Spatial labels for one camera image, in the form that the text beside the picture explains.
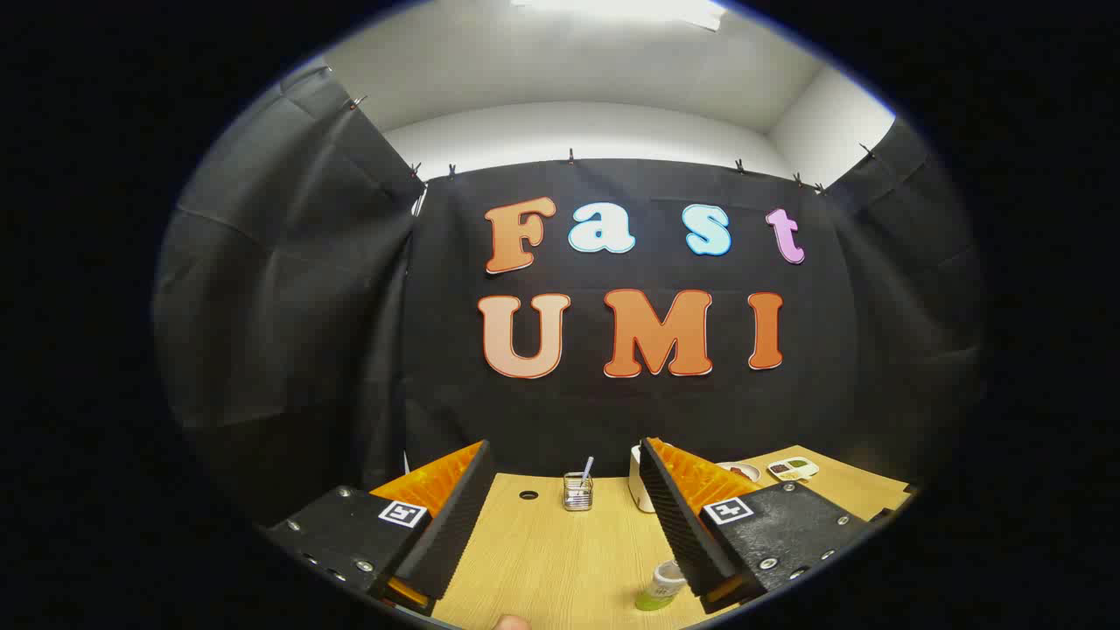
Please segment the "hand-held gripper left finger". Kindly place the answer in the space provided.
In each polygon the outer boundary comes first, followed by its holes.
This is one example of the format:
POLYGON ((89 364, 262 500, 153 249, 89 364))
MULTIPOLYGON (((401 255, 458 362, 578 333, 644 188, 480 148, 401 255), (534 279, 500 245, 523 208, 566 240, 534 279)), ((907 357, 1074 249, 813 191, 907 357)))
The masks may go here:
POLYGON ((383 487, 335 487, 265 528, 269 541, 362 597, 431 615, 459 567, 496 475, 488 441, 383 487))

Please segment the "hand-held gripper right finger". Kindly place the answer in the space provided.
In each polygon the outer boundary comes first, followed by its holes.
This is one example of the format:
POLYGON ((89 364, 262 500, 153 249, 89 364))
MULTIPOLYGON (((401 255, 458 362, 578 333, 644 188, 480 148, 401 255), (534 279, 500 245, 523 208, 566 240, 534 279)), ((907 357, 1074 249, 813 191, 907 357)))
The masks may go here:
POLYGON ((872 532, 796 481, 760 487, 659 438, 640 441, 640 478, 704 613, 811 577, 872 532))

